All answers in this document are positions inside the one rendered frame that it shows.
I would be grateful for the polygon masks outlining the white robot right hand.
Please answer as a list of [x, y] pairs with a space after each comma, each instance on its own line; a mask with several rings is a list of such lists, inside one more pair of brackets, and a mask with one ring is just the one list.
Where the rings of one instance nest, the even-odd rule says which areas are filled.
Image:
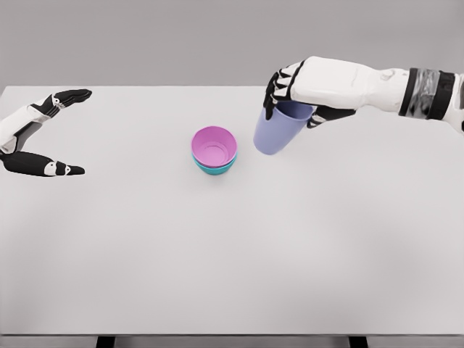
[[367, 104], [373, 76], [374, 69], [366, 65], [311, 56], [273, 74], [263, 101], [265, 119], [271, 119], [279, 102], [312, 105], [308, 128], [352, 116]]

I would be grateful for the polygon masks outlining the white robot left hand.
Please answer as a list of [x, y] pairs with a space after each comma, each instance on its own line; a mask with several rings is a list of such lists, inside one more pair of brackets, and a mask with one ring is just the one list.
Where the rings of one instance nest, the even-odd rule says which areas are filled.
[[24, 152], [25, 142], [43, 124], [54, 118], [62, 109], [85, 102], [92, 95], [88, 89], [71, 89], [50, 94], [35, 103], [19, 108], [0, 120], [0, 162], [12, 173], [37, 177], [83, 175], [85, 169]]

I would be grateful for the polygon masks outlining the pink plastic bowl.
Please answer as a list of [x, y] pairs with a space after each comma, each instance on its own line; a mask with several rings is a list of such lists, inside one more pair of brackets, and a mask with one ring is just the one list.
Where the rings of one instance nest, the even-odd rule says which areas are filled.
[[222, 167], [237, 155], [238, 144], [234, 135], [219, 126], [198, 130], [191, 140], [194, 159], [205, 167]]

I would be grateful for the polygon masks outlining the lavender plastic cup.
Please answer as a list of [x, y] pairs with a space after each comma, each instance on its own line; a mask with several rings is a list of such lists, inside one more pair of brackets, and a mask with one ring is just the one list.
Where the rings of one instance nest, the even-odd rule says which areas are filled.
[[286, 147], [306, 126], [315, 108], [297, 101], [280, 101], [272, 109], [272, 116], [266, 119], [263, 108], [254, 132], [254, 146], [263, 154], [273, 155]]

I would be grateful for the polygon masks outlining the teal plastic bowl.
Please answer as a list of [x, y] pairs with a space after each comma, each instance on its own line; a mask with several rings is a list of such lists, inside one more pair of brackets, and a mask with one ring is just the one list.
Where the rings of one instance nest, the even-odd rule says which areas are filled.
[[208, 175], [221, 175], [223, 173], [226, 173], [227, 171], [230, 170], [230, 168], [233, 166], [234, 162], [236, 161], [237, 155], [233, 157], [233, 159], [227, 163], [226, 165], [220, 166], [220, 167], [207, 167], [203, 164], [201, 164], [194, 155], [191, 155], [194, 163], [196, 166], [203, 171], [204, 173]]

